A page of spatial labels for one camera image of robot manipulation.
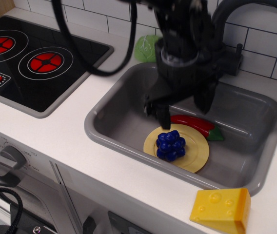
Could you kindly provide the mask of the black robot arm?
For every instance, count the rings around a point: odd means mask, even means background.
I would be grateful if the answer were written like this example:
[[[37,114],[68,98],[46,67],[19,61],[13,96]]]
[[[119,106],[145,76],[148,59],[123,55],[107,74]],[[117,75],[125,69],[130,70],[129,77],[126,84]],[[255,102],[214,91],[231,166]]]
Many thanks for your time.
[[[204,114],[219,79],[210,43],[215,27],[205,0],[144,0],[155,12],[162,38],[155,44],[158,78],[145,96],[144,111],[170,129],[169,107],[188,97]]]

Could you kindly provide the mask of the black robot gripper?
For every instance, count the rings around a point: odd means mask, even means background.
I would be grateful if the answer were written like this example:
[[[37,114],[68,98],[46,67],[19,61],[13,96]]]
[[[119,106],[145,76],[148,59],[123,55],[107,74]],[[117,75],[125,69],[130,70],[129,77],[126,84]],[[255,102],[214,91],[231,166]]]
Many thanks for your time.
[[[207,114],[215,97],[219,69],[211,62],[191,65],[169,64],[164,56],[164,40],[155,44],[158,78],[147,91],[144,112],[154,117],[163,129],[171,128],[169,105],[191,96],[196,107]]]

